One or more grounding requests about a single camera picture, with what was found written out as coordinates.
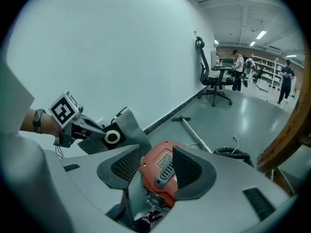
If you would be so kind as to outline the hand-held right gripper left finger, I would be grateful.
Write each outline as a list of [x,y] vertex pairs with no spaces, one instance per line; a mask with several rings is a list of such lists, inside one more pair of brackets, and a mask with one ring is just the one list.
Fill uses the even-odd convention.
[[74,233],[134,233],[129,185],[140,165],[139,145],[67,158],[66,205]]

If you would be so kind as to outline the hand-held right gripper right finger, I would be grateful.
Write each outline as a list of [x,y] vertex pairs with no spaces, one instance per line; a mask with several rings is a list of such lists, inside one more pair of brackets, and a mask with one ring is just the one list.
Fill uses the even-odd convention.
[[173,148],[178,190],[155,233],[268,233],[296,197],[241,161]]

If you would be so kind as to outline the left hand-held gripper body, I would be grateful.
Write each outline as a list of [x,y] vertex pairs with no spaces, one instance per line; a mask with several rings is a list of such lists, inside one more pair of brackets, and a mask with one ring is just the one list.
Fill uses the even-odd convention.
[[61,128],[61,133],[55,139],[54,145],[70,147],[75,139],[71,136],[71,123],[76,121],[83,112],[83,106],[70,93],[65,90],[49,107],[54,120]]

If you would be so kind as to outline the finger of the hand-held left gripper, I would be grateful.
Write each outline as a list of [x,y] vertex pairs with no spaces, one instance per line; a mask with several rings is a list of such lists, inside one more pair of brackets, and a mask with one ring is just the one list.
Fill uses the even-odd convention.
[[103,127],[89,117],[81,115],[79,120],[81,133],[105,133]]
[[102,139],[106,136],[106,132],[103,130],[86,130],[82,128],[75,128],[72,130],[72,137],[75,139]]

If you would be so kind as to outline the red vacuum cleaner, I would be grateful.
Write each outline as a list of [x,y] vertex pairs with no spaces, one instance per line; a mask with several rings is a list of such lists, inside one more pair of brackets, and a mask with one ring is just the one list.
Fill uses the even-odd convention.
[[173,168],[173,146],[183,147],[184,144],[162,141],[152,147],[142,159],[141,185],[147,203],[151,206],[172,208],[174,205],[178,185]]

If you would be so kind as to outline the person's left forearm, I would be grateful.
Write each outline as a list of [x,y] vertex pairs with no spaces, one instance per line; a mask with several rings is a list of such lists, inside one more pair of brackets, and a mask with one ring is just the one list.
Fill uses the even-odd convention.
[[54,137],[58,137],[62,131],[54,118],[46,114],[43,109],[29,109],[20,130],[37,134],[49,134]]

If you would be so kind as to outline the person's white shirt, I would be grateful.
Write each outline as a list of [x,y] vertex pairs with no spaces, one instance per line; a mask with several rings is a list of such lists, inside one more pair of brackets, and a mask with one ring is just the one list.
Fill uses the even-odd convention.
[[33,100],[0,58],[0,231],[72,233],[43,149],[18,134]]

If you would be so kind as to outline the metal vacuum wand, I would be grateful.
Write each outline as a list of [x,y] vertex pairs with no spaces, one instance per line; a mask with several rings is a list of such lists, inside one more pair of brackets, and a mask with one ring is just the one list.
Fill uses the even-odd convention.
[[205,141],[199,136],[199,134],[194,130],[194,128],[188,123],[188,121],[190,120],[191,120],[190,117],[183,117],[183,116],[172,118],[172,121],[182,121],[186,125],[186,127],[190,130],[190,132],[194,135],[194,137],[199,141],[199,143],[203,146],[203,148],[209,153],[213,153],[213,151],[207,146]]

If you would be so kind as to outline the black office chair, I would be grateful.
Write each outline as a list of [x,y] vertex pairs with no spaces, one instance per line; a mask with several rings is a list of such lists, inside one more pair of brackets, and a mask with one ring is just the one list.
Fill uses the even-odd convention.
[[231,71],[230,67],[218,67],[213,66],[212,69],[209,68],[205,52],[205,43],[203,39],[199,36],[195,40],[195,48],[200,52],[203,63],[201,65],[201,76],[200,82],[202,85],[211,87],[211,90],[206,90],[205,92],[200,92],[197,98],[200,99],[202,96],[212,96],[212,107],[216,106],[216,97],[221,97],[228,100],[229,105],[232,105],[232,100],[225,95],[223,91],[220,91],[224,86],[230,86],[234,84],[234,79],[227,76],[225,72]]

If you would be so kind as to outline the white shelving unit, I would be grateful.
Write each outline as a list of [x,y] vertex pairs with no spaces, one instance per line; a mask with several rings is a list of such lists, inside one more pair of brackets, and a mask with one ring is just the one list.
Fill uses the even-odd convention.
[[271,92],[271,89],[280,90],[282,83],[280,72],[283,65],[278,63],[278,58],[272,61],[254,54],[251,57],[257,68],[257,73],[253,75],[256,86],[265,92]]

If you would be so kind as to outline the cluttered office desk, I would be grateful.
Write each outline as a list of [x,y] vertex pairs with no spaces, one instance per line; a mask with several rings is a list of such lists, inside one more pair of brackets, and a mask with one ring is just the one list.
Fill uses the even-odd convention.
[[223,58],[220,63],[213,68],[232,72],[234,67],[235,63],[233,58]]

